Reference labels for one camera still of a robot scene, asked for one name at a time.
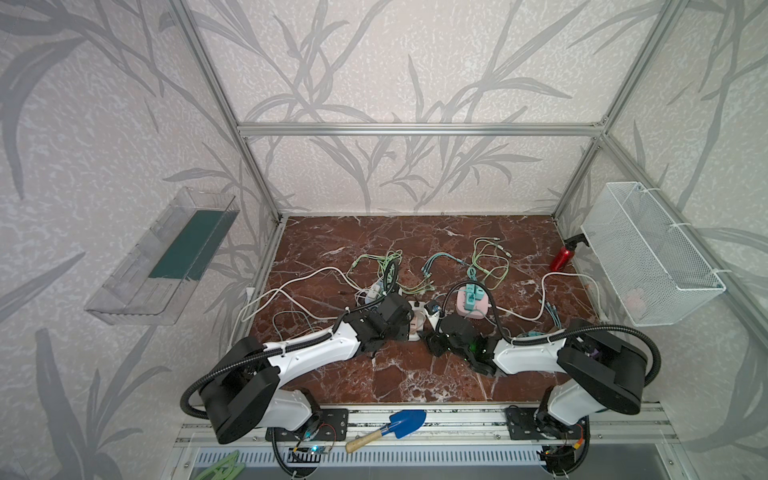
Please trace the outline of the white power strip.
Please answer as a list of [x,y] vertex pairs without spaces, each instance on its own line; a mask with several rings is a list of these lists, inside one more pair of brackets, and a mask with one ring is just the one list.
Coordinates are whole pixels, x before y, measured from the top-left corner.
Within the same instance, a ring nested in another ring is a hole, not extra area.
[[408,340],[415,342],[421,338],[421,334],[424,332],[424,328],[427,324],[432,328],[437,326],[437,322],[440,318],[441,306],[436,300],[430,300],[428,302],[412,300],[409,304],[412,308],[413,316],[410,322]]

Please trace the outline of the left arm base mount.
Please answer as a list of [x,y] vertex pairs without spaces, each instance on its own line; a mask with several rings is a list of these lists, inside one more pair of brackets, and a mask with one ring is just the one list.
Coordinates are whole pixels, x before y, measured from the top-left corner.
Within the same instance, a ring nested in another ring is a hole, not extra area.
[[350,410],[346,408],[323,408],[314,413],[295,431],[270,428],[265,439],[271,442],[340,441],[346,439]]

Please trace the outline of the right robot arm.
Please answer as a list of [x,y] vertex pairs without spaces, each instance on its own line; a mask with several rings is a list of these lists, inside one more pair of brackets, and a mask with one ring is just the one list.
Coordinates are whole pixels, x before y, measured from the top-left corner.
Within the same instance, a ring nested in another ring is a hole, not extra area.
[[640,412],[642,394],[661,370],[661,353],[645,333],[625,325],[573,320],[566,329],[540,336],[484,336],[470,320],[450,314],[421,335],[439,357],[452,353],[489,377],[525,372],[562,373],[569,380],[547,391],[539,418],[573,425],[602,410]]

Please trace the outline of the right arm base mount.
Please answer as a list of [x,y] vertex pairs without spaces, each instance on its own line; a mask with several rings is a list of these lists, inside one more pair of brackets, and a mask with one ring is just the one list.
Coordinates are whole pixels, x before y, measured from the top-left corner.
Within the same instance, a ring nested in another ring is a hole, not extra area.
[[504,410],[506,427],[511,440],[575,442],[582,437],[589,423],[583,417],[574,425],[566,425],[553,417],[540,414],[535,407],[512,405]]

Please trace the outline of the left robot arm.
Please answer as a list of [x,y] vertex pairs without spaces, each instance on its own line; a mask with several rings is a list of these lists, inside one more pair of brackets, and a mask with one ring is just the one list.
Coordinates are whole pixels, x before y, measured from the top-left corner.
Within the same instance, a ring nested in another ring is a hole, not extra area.
[[181,394],[190,417],[207,420],[217,441],[230,444],[256,428],[282,429],[301,437],[321,424],[321,408],[306,390],[286,390],[294,379],[328,364],[374,353],[408,339],[412,305],[390,293],[340,315],[323,330],[263,344],[246,337]]

